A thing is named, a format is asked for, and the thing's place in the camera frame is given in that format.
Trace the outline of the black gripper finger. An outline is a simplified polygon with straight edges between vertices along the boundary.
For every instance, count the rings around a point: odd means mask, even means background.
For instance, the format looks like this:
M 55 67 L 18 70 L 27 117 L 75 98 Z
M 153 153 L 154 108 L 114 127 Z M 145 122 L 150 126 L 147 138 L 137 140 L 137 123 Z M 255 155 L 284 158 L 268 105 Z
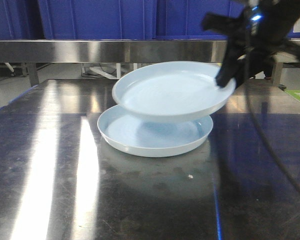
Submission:
M 234 75 L 236 81 L 236 89 L 240 87 L 247 79 L 263 72 L 266 79 L 272 77 L 273 66 L 275 63 L 274 57 L 266 51 L 254 49 L 248 56 L 248 63 L 246 59 L 239 60 L 239 69 Z
M 229 37 L 219 72 L 215 76 L 216 84 L 224 88 L 231 79 L 236 88 L 250 77 L 245 41 Z

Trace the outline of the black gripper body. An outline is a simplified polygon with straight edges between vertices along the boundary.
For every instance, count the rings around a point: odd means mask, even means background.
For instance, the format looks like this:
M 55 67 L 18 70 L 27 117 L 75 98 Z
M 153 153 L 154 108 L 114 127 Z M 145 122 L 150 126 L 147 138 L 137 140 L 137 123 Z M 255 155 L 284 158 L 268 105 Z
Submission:
M 227 36 L 227 48 L 242 55 L 256 50 L 273 55 L 279 52 L 300 61 L 300 45 L 287 39 L 300 18 L 300 0 L 260 0 L 254 7 L 243 1 L 245 8 L 238 17 L 208 12 L 201 27 Z

